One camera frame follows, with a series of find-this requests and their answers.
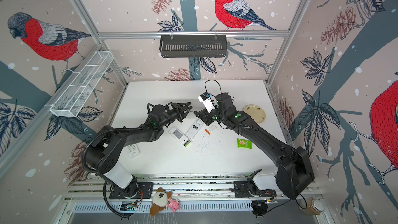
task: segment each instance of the bird beak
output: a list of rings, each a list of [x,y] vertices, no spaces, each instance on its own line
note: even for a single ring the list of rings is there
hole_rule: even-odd
[[[15,30],[11,29],[10,33],[11,33],[12,37],[14,37],[14,39],[17,37],[17,34],[15,33]]]

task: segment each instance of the table top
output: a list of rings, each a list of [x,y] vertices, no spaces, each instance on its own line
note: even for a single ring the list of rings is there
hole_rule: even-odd
[[[193,111],[204,109],[198,96],[205,92],[205,81],[184,82],[130,82],[113,120],[112,127],[138,127],[147,118],[147,104],[165,105],[169,102],[192,102]],[[237,110],[249,104],[262,107],[266,119],[259,124],[267,132],[286,142],[278,123],[271,100],[262,80],[219,81],[222,92],[229,92]],[[206,84],[208,92],[217,95],[220,89],[216,82]],[[246,139],[232,130],[221,129],[208,135],[203,125],[192,144],[185,148],[168,131],[177,127],[186,133],[197,117],[189,113],[182,123],[175,121],[154,142],[138,143],[140,154],[128,156],[127,147],[119,162],[133,175],[183,176],[185,175],[247,175],[257,169],[276,173],[271,159],[256,145],[252,149],[238,148],[237,138]]]

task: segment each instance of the plush toy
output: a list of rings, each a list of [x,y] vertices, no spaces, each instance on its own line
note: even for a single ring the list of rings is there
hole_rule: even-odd
[[[173,212],[176,212],[177,209],[180,209],[180,203],[178,200],[170,199],[169,203],[167,203],[167,207],[171,208]]]
[[[171,192],[164,192],[162,188],[158,188],[157,192],[152,197],[152,207],[149,210],[150,215],[155,216],[159,211],[164,210],[171,197]]]

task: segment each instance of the black metal basket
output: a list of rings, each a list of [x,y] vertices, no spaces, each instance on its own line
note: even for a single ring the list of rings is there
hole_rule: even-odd
[[[162,57],[224,57],[226,56],[226,35],[162,36],[160,53]]]

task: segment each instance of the bird head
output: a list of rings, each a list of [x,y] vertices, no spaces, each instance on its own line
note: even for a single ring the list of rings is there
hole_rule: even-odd
[[[31,20],[32,16],[23,12],[18,12],[8,19],[8,28],[12,37],[27,38],[25,24]]]

